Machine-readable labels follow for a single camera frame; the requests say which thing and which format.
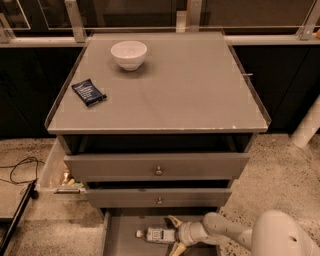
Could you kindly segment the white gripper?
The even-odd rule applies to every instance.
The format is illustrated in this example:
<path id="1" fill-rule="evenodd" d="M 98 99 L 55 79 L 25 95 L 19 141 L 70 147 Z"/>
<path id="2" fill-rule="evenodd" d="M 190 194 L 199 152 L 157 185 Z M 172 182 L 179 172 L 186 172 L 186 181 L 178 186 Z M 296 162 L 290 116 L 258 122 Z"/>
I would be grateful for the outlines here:
<path id="1" fill-rule="evenodd" d="M 175 216 L 168 215 L 168 219 L 177 228 L 177 241 L 169 256 L 180 256 L 186 250 L 186 246 L 192 246 L 201 242 L 204 238 L 203 225 L 200 222 L 182 222 Z"/>

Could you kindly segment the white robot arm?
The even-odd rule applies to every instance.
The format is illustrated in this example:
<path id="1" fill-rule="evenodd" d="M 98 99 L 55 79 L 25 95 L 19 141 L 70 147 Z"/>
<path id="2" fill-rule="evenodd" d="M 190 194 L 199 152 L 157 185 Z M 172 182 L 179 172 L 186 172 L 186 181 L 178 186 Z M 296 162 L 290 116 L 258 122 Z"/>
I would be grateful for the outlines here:
<path id="1" fill-rule="evenodd" d="M 209 212 L 199 222 L 183 222 L 169 215 L 177 234 L 170 256 L 180 256 L 197 243 L 220 245 L 231 239 L 251 256 L 320 256 L 320 247 L 288 214 L 268 210 L 247 228 Z"/>

